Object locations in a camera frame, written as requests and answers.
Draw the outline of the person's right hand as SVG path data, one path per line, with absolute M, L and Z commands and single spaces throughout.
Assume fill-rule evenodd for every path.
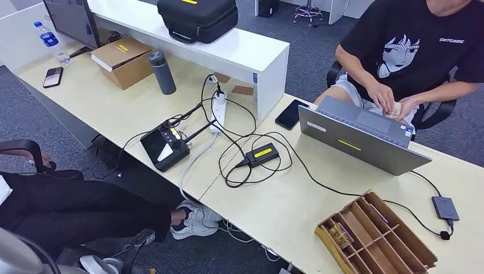
M 366 87 L 369 97 L 383 109 L 384 114 L 391 114 L 394 110 L 395 100 L 392 89 L 377 81 L 369 83 Z

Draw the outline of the person's left hand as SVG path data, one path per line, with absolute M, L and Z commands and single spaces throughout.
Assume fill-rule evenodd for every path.
M 421 100 L 418 95 L 403 98 L 399 102 L 401 103 L 401 111 L 397 118 L 398 121 L 404 120 L 404 118 L 412 112 L 415 106 L 418 107 L 421 104 Z

